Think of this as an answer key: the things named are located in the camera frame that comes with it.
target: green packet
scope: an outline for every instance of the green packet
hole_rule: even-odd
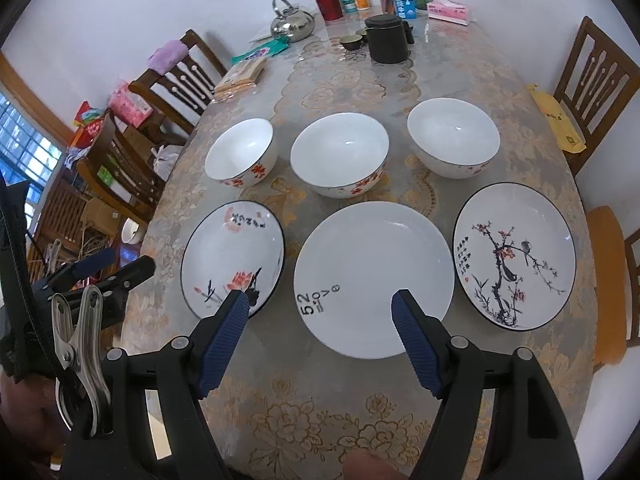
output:
[[[232,57],[231,64],[236,64],[239,61],[242,61],[245,59],[253,59],[255,57],[275,56],[277,53],[282,52],[283,50],[287,50],[288,48],[289,48],[289,45],[281,41],[278,41],[278,40],[267,41],[267,43],[257,46],[251,49],[249,52],[245,52],[240,56]]]

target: orange chair cushion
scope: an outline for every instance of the orange chair cushion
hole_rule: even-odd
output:
[[[619,363],[626,351],[625,239],[608,206],[587,214],[596,267],[598,329],[593,365]]]

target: blue and white carton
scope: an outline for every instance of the blue and white carton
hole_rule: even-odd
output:
[[[394,7],[396,8],[396,16],[403,20],[414,20],[417,17],[415,0],[394,0]]]

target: kettle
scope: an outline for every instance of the kettle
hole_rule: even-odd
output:
[[[306,10],[291,5],[287,0],[280,0],[286,8],[280,10],[278,0],[273,0],[271,6],[277,18],[271,22],[271,35],[284,43],[295,43],[310,36],[316,26],[316,20]]]
[[[384,64],[402,63],[409,57],[414,36],[409,24],[393,14],[379,14],[364,21],[367,25],[369,55]]]

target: wooden window trim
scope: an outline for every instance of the wooden window trim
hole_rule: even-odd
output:
[[[36,124],[33,126],[36,129],[42,128],[43,135],[51,136],[65,148],[69,147],[75,135],[73,130],[31,91],[1,52],[0,83],[9,92],[7,97],[15,99],[16,103],[35,121]]]

